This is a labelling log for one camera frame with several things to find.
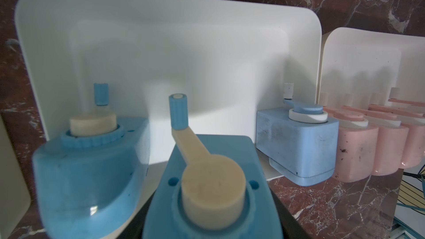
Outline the blue pencil sharpener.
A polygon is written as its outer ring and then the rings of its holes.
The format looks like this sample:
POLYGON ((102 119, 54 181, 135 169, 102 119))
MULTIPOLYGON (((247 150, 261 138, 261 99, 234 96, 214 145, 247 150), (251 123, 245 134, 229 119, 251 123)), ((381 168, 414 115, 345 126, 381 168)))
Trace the blue pencil sharpener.
POLYGON ((149 206, 144 239, 281 239, 271 190, 250 137, 197 135, 188 98, 169 97, 176 143, 149 206))
POLYGON ((295 100, 293 86, 284 84, 283 107, 257 112, 256 147, 272 168, 308 187, 335 171, 339 121, 321 105, 295 100))
POLYGON ((117 117, 107 84, 94 84, 95 108, 32 157, 38 208, 52 239, 100 239, 133 214, 150 156, 149 120, 117 117))

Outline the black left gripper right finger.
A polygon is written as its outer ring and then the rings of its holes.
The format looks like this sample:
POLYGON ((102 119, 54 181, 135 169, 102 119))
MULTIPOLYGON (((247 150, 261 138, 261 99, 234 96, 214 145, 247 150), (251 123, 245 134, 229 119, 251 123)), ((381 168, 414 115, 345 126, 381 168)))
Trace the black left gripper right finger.
POLYGON ((283 239, 311 239, 297 220, 291 215, 277 195, 271 190, 273 201, 279 216, 283 239))

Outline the pink pencil sharpener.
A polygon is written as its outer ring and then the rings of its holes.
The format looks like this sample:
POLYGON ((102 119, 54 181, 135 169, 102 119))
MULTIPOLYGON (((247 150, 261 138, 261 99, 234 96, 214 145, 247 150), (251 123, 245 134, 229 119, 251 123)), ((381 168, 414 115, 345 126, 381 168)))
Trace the pink pencil sharpener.
POLYGON ((399 104, 417 106, 417 107, 425 107, 425 103, 422 101, 402 100, 399 98, 400 95, 401 95, 400 89, 398 87, 392 87, 390 90, 388 101, 399 103, 399 104))
POLYGON ((346 94, 342 108, 359 112, 365 116, 369 124, 378 127, 377 145, 372 175, 390 175, 399 169, 408 128, 392 113, 366 110, 353 107, 354 95, 346 94))
POLYGON ((425 146, 425 107, 411 106, 387 106, 379 104, 380 94, 373 93, 370 97, 368 109, 372 111, 394 114, 401 125, 408 128, 404 152, 400 168, 412 168, 420 164, 424 156, 425 146))
POLYGON ((379 128, 369 124, 362 113, 328 106, 328 93, 321 93, 319 104, 339 121, 335 170, 332 177, 352 183, 371 175, 379 128))

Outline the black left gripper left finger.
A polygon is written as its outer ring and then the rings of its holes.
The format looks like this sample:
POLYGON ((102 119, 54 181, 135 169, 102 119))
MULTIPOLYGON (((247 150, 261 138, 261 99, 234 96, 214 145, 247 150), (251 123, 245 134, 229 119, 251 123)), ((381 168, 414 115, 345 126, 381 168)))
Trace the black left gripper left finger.
POLYGON ((135 217, 127 225, 127 227, 119 234, 117 239, 141 239, 142 238, 143 228, 146 222, 147 213, 154 195, 155 193, 153 193, 149 197, 149 199, 143 205, 141 210, 135 215, 135 217))

